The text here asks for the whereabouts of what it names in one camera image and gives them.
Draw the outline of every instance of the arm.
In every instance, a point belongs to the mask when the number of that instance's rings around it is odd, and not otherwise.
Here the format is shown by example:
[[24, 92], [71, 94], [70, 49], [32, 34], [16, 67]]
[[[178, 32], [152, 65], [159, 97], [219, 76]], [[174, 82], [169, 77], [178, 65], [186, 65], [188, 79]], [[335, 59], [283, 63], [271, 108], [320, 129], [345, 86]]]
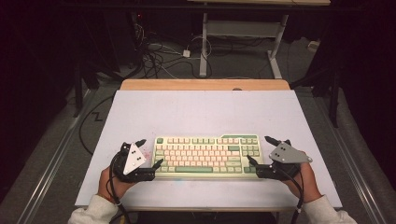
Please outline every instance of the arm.
[[[303, 185], [302, 177], [304, 181], [304, 210], [310, 223], [356, 223], [347, 212], [336, 212], [327, 197], [319, 192], [314, 171], [309, 163], [302, 163], [301, 174], [294, 177], [300, 186]], [[283, 183], [289, 187], [291, 193], [300, 197], [299, 191], [291, 180], [283, 181]]]
[[[109, 172], [110, 171], [108, 167], [102, 171], [99, 180], [98, 192], [92, 196], [88, 208], [79, 208], [75, 210], [67, 223], [109, 223], [111, 218], [117, 214], [119, 209], [114, 204], [111, 195], [108, 193], [108, 191], [110, 191], [110, 186], [107, 187]], [[113, 178], [113, 182], [116, 194], [119, 196], [119, 198], [122, 198], [125, 192], [135, 184], [123, 183], [116, 177]]]

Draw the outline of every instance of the mechanical keyboard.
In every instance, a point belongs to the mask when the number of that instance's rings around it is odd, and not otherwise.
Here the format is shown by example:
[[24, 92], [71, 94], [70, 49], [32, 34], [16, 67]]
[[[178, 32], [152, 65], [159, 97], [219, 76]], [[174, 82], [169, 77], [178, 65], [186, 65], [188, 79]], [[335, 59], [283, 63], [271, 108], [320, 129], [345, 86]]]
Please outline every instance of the mechanical keyboard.
[[247, 155], [263, 164], [255, 134], [221, 137], [161, 136], [155, 139], [152, 162], [163, 159], [156, 178], [259, 179]]

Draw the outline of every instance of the white table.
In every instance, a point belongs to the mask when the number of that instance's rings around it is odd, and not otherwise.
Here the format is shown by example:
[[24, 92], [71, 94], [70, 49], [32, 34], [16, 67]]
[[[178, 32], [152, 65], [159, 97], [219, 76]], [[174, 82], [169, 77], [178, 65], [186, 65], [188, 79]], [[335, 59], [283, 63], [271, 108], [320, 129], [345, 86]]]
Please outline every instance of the white table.
[[[81, 186], [76, 206], [87, 206], [96, 193], [100, 172], [123, 142], [147, 139], [150, 156], [158, 135], [221, 136], [255, 133], [264, 162], [275, 148], [264, 136], [289, 139], [314, 161], [318, 187], [334, 207], [342, 207], [318, 146], [294, 91], [118, 91]], [[157, 211], [282, 211], [297, 199], [281, 182], [164, 181], [138, 183], [123, 197], [128, 209]]]

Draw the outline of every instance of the gray floor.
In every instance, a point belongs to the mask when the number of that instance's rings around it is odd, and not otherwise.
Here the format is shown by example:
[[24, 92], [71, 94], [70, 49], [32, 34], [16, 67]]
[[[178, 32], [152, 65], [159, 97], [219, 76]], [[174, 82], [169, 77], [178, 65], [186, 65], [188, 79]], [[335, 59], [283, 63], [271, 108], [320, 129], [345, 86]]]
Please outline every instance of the gray floor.
[[[229, 49], [215, 48], [216, 44], [213, 44], [212, 55], [209, 56], [211, 78], [273, 78], [265, 52], [272, 44], [271, 40], [264, 40], [256, 47], [235, 48], [227, 56], [216, 56], [228, 52]], [[306, 39], [293, 42], [291, 45], [282, 43], [276, 59], [282, 77], [288, 82], [303, 77], [314, 57], [314, 53], [306, 49], [307, 44]], [[166, 43], [166, 46], [171, 49], [163, 50], [181, 52], [184, 49], [172, 43]], [[176, 58], [170, 54], [162, 55], [168, 61]], [[188, 61], [191, 62], [197, 76], [198, 61]], [[129, 70], [124, 66], [123, 74]], [[97, 91], [85, 91], [85, 106], [78, 118], [73, 118], [74, 93], [70, 92], [69, 104], [48, 127], [1, 204], [0, 223], [65, 223], [71, 212], [76, 209], [74, 202], [91, 160], [91, 156], [81, 144], [78, 129], [81, 128], [81, 138], [87, 148], [94, 151], [106, 122], [111, 100], [97, 105], [112, 96], [120, 86], [104, 75], [99, 76], [101, 86]], [[144, 74], [140, 73], [134, 78], [143, 76]], [[158, 77], [193, 78], [191, 66], [187, 63], [169, 67], [166, 72], [162, 70]], [[326, 97], [314, 98], [307, 87], [298, 88], [296, 93], [336, 185], [343, 209], [358, 223], [395, 223], [395, 192], [361, 138], [342, 92], [337, 113], [340, 126], [338, 129], [334, 129], [327, 118]], [[98, 112], [98, 117], [96, 114], [88, 114], [95, 106], [97, 107], [92, 112]], [[86, 115], [88, 118], [81, 126]], [[289, 223], [290, 219], [291, 213], [280, 214], [280, 223]], [[302, 213], [298, 223], [306, 222], [306, 217]]]

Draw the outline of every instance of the person's right hand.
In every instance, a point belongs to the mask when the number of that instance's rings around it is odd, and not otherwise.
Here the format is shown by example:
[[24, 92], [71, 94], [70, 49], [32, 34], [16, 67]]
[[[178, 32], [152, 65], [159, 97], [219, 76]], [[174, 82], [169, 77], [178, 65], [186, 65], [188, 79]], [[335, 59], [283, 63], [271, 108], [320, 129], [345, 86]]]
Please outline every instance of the person's right hand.
[[[114, 203], [113, 198], [109, 194], [109, 192], [111, 192], [110, 184], [107, 182], [109, 178], [109, 174], [110, 174], [109, 167], [107, 167], [105, 170], [102, 171], [100, 175], [99, 189], [97, 194], [105, 197], [111, 203]], [[113, 178], [113, 182], [114, 182], [114, 190], [116, 191], [116, 194], [119, 198], [122, 198], [125, 192], [136, 184], [136, 183], [124, 183], [120, 181], [116, 176]]]
[[[301, 174], [297, 174], [294, 180], [303, 188], [304, 181], [304, 203], [310, 203], [320, 198], [322, 195], [318, 190], [317, 180], [315, 179], [314, 171], [309, 163], [301, 163]], [[300, 198], [300, 191], [291, 180], [282, 181], [286, 184], [291, 193]]]

